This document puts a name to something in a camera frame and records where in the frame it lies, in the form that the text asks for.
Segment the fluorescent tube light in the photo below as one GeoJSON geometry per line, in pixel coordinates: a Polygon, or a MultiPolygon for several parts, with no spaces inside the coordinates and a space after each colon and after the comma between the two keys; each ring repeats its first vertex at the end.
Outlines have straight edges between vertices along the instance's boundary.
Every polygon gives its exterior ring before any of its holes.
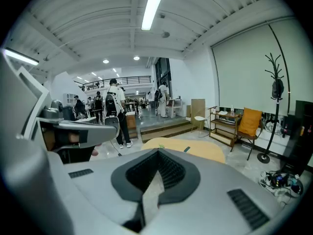
{"type": "Polygon", "coordinates": [[[15,50],[12,50],[10,48],[6,48],[4,49],[4,54],[10,57],[14,57],[16,59],[19,59],[21,61],[27,62],[29,64],[32,65],[38,65],[39,61],[37,61],[36,59],[33,59],[31,57],[27,57],[26,55],[23,55],[22,53],[19,53],[15,50]]]}
{"type": "Polygon", "coordinates": [[[161,0],[148,0],[141,25],[142,30],[150,30],[161,0]]]}

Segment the black coat stand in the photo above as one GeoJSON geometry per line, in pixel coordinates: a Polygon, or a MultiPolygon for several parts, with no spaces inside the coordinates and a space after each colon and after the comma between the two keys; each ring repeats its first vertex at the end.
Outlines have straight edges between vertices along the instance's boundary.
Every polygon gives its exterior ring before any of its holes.
{"type": "Polygon", "coordinates": [[[274,100],[277,100],[277,103],[276,103],[276,114],[275,114],[275,121],[274,121],[274,126],[273,126],[273,130],[272,130],[272,134],[270,136],[270,139],[269,139],[269,142],[268,142],[268,147],[266,148],[266,151],[264,153],[259,153],[257,158],[258,160],[261,162],[261,163],[264,163],[264,164],[268,164],[269,163],[269,156],[268,156],[268,150],[269,150],[269,147],[272,143],[272,140],[273,140],[273,137],[274,137],[274,134],[275,134],[275,129],[276,129],[276,124],[277,124],[277,120],[278,120],[278,111],[279,111],[279,101],[282,100],[281,98],[281,92],[279,90],[279,85],[278,85],[278,80],[283,78],[284,76],[281,76],[279,77],[278,76],[278,73],[282,70],[278,70],[279,68],[279,64],[278,66],[276,67],[276,61],[277,59],[280,57],[280,55],[275,59],[274,61],[274,58],[273,58],[273,55],[272,53],[270,53],[270,58],[265,55],[268,60],[272,63],[273,65],[273,68],[274,68],[274,73],[272,73],[271,71],[268,71],[268,70],[265,70],[266,72],[269,72],[271,73],[271,77],[274,78],[275,80],[275,85],[276,85],[276,98],[273,98],[271,97],[271,99],[274,99],[274,100]]]}

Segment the black cabinet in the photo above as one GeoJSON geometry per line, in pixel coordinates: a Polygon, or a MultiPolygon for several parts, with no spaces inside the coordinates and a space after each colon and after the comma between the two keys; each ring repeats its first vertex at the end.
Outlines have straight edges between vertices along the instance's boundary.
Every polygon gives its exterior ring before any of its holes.
{"type": "Polygon", "coordinates": [[[296,101],[290,139],[286,146],[282,172],[301,175],[313,152],[313,103],[296,101]]]}

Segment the floor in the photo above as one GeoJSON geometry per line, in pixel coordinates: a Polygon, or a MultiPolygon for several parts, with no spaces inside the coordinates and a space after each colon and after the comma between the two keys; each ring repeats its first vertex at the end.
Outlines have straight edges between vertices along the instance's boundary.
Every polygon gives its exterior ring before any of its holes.
{"type": "MultiPolygon", "coordinates": [[[[138,139],[133,139],[133,145],[131,148],[124,148],[119,149],[119,145],[116,140],[112,140],[112,142],[108,141],[103,143],[101,146],[97,147],[96,149],[99,152],[99,155],[96,157],[91,157],[91,161],[99,160],[99,159],[107,159],[111,157],[117,157],[116,149],[122,154],[130,154],[141,150],[141,146],[143,145],[140,136],[140,127],[151,126],[154,124],[160,124],[165,121],[175,121],[175,119],[161,119],[160,116],[155,116],[154,110],[141,110],[140,118],[136,118],[136,124],[138,126],[138,139]]],[[[201,136],[208,134],[208,131],[203,130],[201,131],[201,136]]],[[[246,177],[254,181],[258,184],[260,174],[262,171],[271,171],[271,170],[279,170],[280,169],[280,160],[274,157],[270,157],[270,162],[268,164],[262,164],[257,159],[257,154],[259,153],[256,150],[253,150],[249,161],[247,161],[247,157],[250,151],[250,148],[245,147],[241,144],[236,144],[233,148],[233,151],[230,152],[230,147],[206,136],[204,138],[199,138],[199,131],[188,132],[184,133],[175,137],[171,137],[173,139],[184,139],[184,140],[201,140],[201,141],[208,141],[217,144],[223,151],[225,155],[225,163],[233,168],[235,168],[240,173],[244,174],[246,177]]],[[[300,177],[300,180],[304,186],[304,190],[309,185],[311,180],[313,180],[313,175],[308,172],[304,171],[300,177]]],[[[149,188],[145,192],[143,196],[143,203],[144,203],[144,211],[145,211],[145,218],[146,222],[149,221],[154,217],[157,212],[157,197],[164,191],[162,178],[159,173],[156,174],[155,178],[151,182],[149,188]]],[[[281,203],[282,207],[284,206],[283,202],[290,203],[293,201],[293,198],[289,198],[286,195],[280,195],[277,197],[277,201],[281,203]]]]}

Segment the balcony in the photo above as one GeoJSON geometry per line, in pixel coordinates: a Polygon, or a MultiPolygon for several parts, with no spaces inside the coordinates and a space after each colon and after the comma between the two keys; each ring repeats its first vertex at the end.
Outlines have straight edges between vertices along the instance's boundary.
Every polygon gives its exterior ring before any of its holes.
{"type": "MultiPolygon", "coordinates": [[[[82,84],[77,81],[75,83],[81,88],[82,91],[90,91],[110,86],[110,79],[97,80],[90,83],[82,84]]],[[[123,85],[144,85],[151,83],[151,76],[129,76],[129,77],[118,77],[117,82],[119,86],[123,85]]]]}

